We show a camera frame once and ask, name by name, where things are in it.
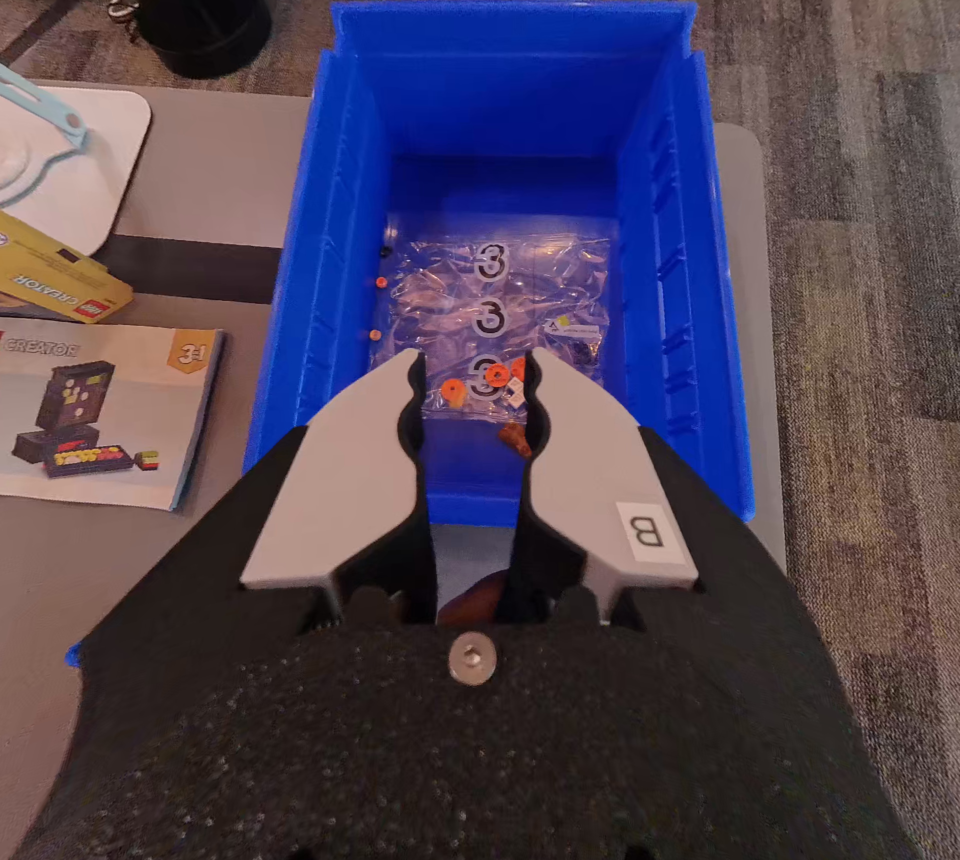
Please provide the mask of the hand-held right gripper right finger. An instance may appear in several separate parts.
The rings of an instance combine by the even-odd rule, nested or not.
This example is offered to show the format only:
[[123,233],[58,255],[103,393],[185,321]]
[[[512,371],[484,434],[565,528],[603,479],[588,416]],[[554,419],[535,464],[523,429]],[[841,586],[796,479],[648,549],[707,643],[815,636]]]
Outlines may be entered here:
[[600,620],[630,590],[693,590],[699,580],[666,490],[629,411],[549,350],[525,357],[523,472],[498,621],[546,620],[583,587]]

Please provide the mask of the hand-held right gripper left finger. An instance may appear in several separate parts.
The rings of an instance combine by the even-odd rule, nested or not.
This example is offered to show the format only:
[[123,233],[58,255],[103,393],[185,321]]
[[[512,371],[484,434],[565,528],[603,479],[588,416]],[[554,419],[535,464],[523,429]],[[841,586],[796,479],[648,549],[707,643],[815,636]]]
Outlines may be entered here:
[[433,624],[438,578],[420,458],[426,357],[402,350],[306,423],[241,584],[319,589],[343,614],[354,593],[402,594]]

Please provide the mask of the clear numbered plastic bag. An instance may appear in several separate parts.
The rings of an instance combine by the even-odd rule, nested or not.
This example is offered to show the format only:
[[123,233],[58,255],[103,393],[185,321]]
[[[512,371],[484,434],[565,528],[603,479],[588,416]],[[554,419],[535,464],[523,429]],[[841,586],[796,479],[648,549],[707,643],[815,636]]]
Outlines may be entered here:
[[[369,340],[369,367],[421,351],[424,411],[436,420],[523,422],[525,355],[534,348],[604,386],[610,244],[573,232],[399,243],[377,276],[389,286],[377,290],[373,328],[382,338]],[[498,362],[512,373],[499,390],[484,381]],[[466,384],[459,410],[441,397],[450,377]]]

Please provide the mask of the blue plastic bin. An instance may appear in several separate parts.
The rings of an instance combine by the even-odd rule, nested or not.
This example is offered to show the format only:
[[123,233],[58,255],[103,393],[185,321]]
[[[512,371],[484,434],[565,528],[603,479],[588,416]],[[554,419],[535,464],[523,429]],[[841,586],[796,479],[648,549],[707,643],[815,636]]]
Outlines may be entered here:
[[735,514],[756,504],[696,5],[335,4],[248,429],[248,471],[370,365],[384,244],[606,238],[604,387]]

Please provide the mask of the toy instruction booklet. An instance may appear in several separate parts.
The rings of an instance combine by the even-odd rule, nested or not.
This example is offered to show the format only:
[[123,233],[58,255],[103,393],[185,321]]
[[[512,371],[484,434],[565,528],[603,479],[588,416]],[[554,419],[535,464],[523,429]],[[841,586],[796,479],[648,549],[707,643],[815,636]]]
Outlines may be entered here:
[[1,494],[174,511],[226,334],[3,317]]

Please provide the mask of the yellow toy box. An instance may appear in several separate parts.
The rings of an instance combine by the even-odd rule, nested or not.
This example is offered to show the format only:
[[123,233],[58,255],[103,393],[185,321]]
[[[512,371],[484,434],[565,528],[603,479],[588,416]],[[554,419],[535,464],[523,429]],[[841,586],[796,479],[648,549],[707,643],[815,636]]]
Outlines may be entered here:
[[1,213],[1,315],[97,324],[129,306],[133,289],[96,260]]

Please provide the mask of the white tray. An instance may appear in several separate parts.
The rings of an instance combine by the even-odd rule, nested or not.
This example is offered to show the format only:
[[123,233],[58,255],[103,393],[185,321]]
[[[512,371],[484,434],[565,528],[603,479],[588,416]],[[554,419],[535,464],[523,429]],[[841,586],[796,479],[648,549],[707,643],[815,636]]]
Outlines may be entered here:
[[152,110],[126,89],[45,86],[56,112],[83,130],[64,130],[36,100],[2,86],[2,193],[7,214],[81,254],[95,254],[114,229]]

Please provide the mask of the black waste bin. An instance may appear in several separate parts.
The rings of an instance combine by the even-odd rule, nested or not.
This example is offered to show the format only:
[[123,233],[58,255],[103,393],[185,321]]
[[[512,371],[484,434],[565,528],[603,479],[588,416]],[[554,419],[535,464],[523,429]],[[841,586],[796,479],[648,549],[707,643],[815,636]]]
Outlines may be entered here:
[[174,75],[215,79],[251,63],[266,45],[266,0],[139,0],[138,33]]

